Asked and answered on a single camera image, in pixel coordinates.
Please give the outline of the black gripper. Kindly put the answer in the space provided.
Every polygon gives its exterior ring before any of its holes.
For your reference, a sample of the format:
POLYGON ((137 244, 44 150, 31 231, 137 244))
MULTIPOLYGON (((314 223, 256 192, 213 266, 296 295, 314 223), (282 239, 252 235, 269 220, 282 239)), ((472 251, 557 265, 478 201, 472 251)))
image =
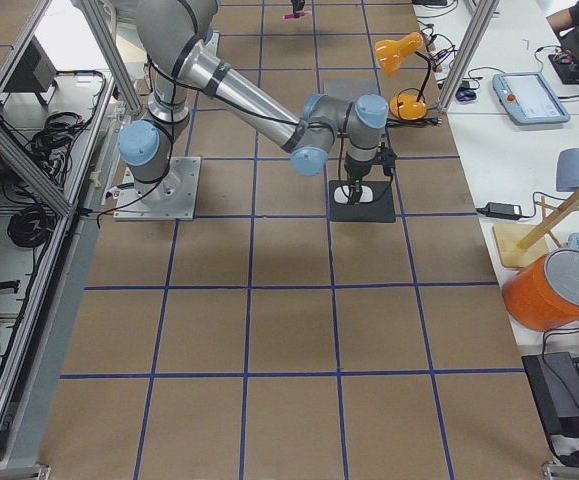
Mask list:
POLYGON ((348 204, 357 205, 363 198, 363 178, 370 173, 372 163, 370 161, 359 161, 354 158, 346 158, 344 162, 347 174, 348 204))

